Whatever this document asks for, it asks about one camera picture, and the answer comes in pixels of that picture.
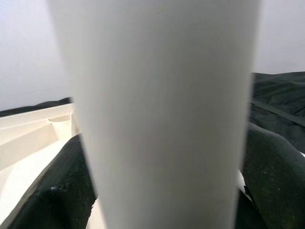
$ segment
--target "white surface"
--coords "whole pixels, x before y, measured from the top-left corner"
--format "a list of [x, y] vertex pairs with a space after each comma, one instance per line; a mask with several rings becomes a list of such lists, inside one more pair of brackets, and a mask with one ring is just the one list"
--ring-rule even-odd
[[0, 0], [0, 111], [70, 96], [44, 0]]
[[254, 72], [305, 71], [305, 1], [262, 3]]

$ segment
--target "dark green fabric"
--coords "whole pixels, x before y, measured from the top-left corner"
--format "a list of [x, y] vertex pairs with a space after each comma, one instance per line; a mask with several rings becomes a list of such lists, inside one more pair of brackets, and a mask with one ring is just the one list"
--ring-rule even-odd
[[255, 73], [249, 120], [305, 152], [305, 72]]
[[249, 124], [242, 174], [269, 229], [305, 228], [305, 158], [285, 138]]

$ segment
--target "white cylinder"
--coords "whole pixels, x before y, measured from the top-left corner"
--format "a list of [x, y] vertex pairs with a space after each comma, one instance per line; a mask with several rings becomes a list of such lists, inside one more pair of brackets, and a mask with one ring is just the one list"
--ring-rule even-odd
[[49, 3], [108, 229], [231, 228], [259, 2]]

